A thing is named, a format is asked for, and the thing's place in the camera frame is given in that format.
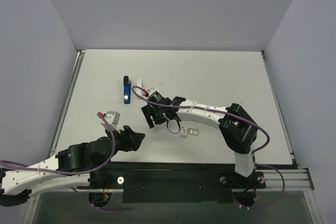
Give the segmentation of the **white stapler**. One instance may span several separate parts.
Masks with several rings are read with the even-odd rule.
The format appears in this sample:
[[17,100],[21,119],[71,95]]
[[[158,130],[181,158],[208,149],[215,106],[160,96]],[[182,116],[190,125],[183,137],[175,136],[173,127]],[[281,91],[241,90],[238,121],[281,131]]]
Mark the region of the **white stapler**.
[[137,88],[135,89],[136,94],[140,97],[144,97],[142,79],[140,79],[140,78],[137,79],[136,86],[137,86]]

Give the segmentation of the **staple box with label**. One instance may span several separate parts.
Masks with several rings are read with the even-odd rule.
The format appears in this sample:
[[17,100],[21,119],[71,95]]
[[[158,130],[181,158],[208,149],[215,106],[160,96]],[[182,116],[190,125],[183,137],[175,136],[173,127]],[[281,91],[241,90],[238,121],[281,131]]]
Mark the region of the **staple box with label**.
[[181,128],[180,130],[180,137],[187,138],[187,129],[186,128]]

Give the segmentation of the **white staple tray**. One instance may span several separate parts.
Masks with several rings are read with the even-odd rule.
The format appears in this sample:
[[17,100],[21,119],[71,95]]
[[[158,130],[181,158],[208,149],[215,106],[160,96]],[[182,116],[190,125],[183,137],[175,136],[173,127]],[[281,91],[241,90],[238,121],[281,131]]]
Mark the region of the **white staple tray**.
[[199,136],[199,133],[200,133],[199,129],[194,129],[194,128],[190,128],[190,127],[187,128],[187,134],[188,135]]

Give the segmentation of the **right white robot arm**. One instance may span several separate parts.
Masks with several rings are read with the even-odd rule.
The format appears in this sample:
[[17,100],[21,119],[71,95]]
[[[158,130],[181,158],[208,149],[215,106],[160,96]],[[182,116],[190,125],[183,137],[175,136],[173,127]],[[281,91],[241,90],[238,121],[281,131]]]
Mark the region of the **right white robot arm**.
[[147,105],[141,111],[149,128],[176,121],[199,123],[220,130],[226,145],[235,154],[236,184],[246,187],[253,181],[257,128],[251,125],[253,119],[239,104],[208,106],[183,97],[165,98],[156,90],[144,99]]

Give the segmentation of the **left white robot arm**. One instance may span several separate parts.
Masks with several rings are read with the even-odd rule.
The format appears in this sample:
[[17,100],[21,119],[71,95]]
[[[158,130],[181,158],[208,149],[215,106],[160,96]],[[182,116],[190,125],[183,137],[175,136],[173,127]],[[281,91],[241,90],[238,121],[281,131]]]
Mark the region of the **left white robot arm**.
[[62,187],[103,188],[112,181],[107,169],[112,157],[119,151],[137,151],[144,138],[144,133],[125,125],[34,165],[1,161],[1,206],[18,206],[30,197]]

